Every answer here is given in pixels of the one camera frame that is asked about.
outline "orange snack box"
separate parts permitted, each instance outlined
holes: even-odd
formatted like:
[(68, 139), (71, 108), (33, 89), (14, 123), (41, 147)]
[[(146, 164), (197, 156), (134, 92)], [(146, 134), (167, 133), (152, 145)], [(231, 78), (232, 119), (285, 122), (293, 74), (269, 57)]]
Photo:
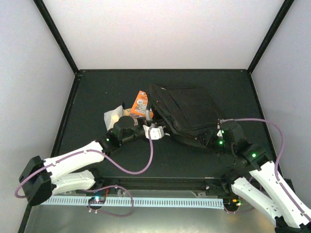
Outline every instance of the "orange snack box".
[[(148, 98), (146, 92), (139, 91), (133, 107), (130, 112), (132, 118), (146, 117)], [(152, 118), (154, 114), (150, 111), (150, 117)]]

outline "black frame post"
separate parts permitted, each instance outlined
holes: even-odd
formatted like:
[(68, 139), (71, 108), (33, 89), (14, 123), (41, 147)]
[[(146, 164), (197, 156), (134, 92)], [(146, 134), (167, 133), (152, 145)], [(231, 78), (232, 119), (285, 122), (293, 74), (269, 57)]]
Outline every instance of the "black frame post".
[(58, 46), (60, 47), (61, 51), (63, 52), (67, 62), (69, 63), (73, 73), (76, 75), (79, 73), (79, 69), (76, 65), (76, 63), (74, 62), (62, 36), (60, 35), (57, 26), (55, 25), (48, 9), (46, 8), (43, 0), (34, 0), (38, 10), (40, 11), (44, 21), (46, 22), (46, 24), (48, 25), (51, 33), (53, 34)]
[(264, 37), (258, 51), (255, 54), (255, 57), (253, 58), (251, 64), (249, 65), (247, 72), (249, 74), (252, 74), (254, 69), (256, 68), (259, 60), (261, 59), (263, 53), (266, 51), (268, 45), (270, 44), (273, 36), (275, 35), (277, 29), (281, 25), (283, 19), (285, 18), (287, 12), (289, 11), (290, 7), (292, 6), (294, 0), (285, 0), (278, 11), (275, 19), (273, 20), (273, 23), (271, 24), (266, 36)]

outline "white wall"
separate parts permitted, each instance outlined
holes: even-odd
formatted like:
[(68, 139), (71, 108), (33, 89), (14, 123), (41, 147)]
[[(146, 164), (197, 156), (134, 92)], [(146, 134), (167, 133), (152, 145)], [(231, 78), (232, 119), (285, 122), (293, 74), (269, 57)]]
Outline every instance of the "white wall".
[(18, 178), (49, 157), (74, 75), (32, 0), (1, 1), (0, 15), (0, 231), (11, 233), (27, 203)]
[(81, 69), (241, 69), (284, 0), (44, 2)]
[[(253, 73), (266, 119), (285, 132), (282, 171), (311, 208), (311, 1), (293, 3)], [(278, 133), (271, 128), (280, 146)]]

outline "white perforated rail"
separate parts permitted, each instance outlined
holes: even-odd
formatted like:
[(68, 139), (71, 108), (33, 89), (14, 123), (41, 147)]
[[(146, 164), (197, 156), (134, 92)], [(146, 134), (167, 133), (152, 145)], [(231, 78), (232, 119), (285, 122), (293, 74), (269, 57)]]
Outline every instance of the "white perforated rail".
[[(42, 205), (74, 205), (87, 206), (92, 197), (53, 196)], [(133, 198), (135, 207), (177, 207), (177, 208), (210, 208), (223, 209), (222, 199), (193, 199), (193, 198)], [(105, 204), (92, 206), (131, 206), (130, 198), (107, 197)]]

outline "black pouch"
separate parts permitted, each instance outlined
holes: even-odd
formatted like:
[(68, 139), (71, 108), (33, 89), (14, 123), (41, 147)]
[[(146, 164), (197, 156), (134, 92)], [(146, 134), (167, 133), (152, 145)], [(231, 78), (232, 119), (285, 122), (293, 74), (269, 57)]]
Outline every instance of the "black pouch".
[(150, 84), (148, 107), (161, 116), (179, 141), (193, 146), (198, 145), (192, 140), (216, 132), (217, 120), (224, 119), (208, 91), (202, 87)]

